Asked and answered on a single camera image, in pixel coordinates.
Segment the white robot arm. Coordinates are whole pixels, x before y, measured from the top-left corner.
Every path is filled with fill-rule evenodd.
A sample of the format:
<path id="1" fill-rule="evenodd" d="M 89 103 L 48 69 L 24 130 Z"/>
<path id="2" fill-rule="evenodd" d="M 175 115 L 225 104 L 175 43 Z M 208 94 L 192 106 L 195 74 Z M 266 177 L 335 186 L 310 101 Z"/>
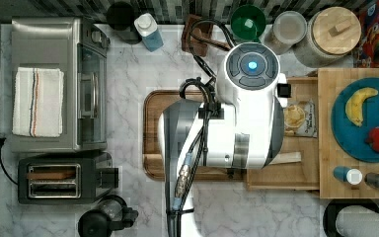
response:
<path id="1" fill-rule="evenodd" d="M 245 42 L 203 83 L 186 80 L 160 115 L 168 237 L 201 237 L 191 185 L 200 166 L 261 169 L 279 153 L 291 87 L 267 46 Z"/>

